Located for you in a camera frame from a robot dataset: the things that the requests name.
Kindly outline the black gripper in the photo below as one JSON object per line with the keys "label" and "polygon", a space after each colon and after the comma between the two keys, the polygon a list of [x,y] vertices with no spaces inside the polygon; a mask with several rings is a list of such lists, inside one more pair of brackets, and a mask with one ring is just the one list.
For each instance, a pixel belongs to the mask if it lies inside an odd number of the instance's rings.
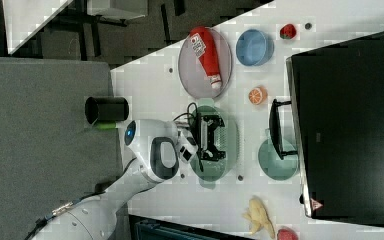
{"label": "black gripper", "polygon": [[191,125],[191,132],[197,144],[197,156],[199,160],[218,162],[226,157],[225,151],[220,151],[217,148],[202,149],[201,146],[201,129],[214,131],[219,127],[224,127],[225,123],[219,115],[205,115],[201,118],[200,113],[196,113]]}

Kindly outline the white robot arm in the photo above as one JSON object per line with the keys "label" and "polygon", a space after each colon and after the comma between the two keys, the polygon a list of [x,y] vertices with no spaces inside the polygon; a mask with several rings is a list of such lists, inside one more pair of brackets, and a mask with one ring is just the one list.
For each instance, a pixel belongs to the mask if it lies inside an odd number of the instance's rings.
{"label": "white robot arm", "polygon": [[25,240],[107,240],[116,213],[134,195],[177,175],[184,161],[204,181],[223,175],[227,153],[216,145],[226,127],[217,114],[195,112],[186,123],[142,119],[130,122],[124,143],[134,153],[122,176],[105,190],[73,200],[36,222]]}

